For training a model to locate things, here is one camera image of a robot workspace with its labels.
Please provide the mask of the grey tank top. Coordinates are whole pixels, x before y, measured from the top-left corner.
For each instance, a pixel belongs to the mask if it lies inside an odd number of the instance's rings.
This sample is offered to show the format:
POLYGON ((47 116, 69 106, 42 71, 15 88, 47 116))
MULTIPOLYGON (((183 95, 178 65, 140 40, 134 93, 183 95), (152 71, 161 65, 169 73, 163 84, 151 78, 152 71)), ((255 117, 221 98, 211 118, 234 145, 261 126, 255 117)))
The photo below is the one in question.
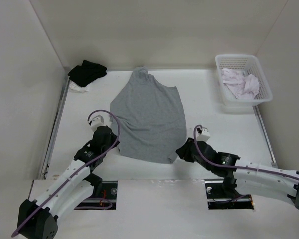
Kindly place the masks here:
POLYGON ((137 67, 110 103, 110 111, 120 121, 112 121, 119 136, 122 156, 142 161, 172 164, 176 150, 186 142, 187 128, 183 104, 176 86, 161 84, 147 68, 137 67))

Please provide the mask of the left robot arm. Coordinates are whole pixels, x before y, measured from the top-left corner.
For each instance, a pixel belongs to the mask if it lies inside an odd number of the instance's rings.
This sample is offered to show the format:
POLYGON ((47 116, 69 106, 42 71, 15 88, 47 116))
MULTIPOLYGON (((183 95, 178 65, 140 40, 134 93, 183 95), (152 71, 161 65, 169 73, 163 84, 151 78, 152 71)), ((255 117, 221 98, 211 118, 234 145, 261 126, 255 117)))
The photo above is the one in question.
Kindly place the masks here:
POLYGON ((17 228, 11 236, 52 239, 66 214, 88 197, 98 198, 102 193, 102 179, 93 171, 118 146, 119 137, 119 133, 114 134, 107 126, 98 127, 92 139, 77 151, 66 170, 44 193, 32 201, 22 202, 17 228))

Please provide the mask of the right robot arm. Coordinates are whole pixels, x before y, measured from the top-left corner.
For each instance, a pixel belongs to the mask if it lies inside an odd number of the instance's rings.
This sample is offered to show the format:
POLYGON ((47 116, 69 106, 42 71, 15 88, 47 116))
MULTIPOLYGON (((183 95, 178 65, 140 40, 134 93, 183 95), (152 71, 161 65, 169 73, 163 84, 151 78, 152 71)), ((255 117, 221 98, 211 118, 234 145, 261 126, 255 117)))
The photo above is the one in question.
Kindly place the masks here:
POLYGON ((176 151, 184 161, 198 163, 222 182, 207 184, 210 209, 234 209, 235 202, 251 208, 251 195, 286 202, 299 210, 299 171, 280 170, 217 152, 204 141, 189 138, 176 151))

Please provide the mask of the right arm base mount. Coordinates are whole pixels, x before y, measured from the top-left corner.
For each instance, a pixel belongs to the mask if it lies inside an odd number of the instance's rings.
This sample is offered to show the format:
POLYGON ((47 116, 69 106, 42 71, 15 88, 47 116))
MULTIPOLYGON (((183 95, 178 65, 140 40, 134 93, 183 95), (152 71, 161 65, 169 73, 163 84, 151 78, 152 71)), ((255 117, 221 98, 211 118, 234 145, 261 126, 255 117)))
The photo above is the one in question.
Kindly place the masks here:
POLYGON ((239 194, 236 179, 224 178, 205 181, 207 207, 209 210, 254 209, 251 195, 239 194))

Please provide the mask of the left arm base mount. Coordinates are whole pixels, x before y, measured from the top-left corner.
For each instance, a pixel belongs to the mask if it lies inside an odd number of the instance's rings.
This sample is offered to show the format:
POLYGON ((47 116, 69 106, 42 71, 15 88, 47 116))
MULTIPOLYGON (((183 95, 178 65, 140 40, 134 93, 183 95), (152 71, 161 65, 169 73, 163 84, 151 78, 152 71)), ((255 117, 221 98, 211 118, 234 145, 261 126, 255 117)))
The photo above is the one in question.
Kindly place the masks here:
POLYGON ((115 210, 117 204, 118 182, 104 181, 101 177, 92 174, 87 177, 91 183, 93 193, 83 200, 76 210, 115 210))

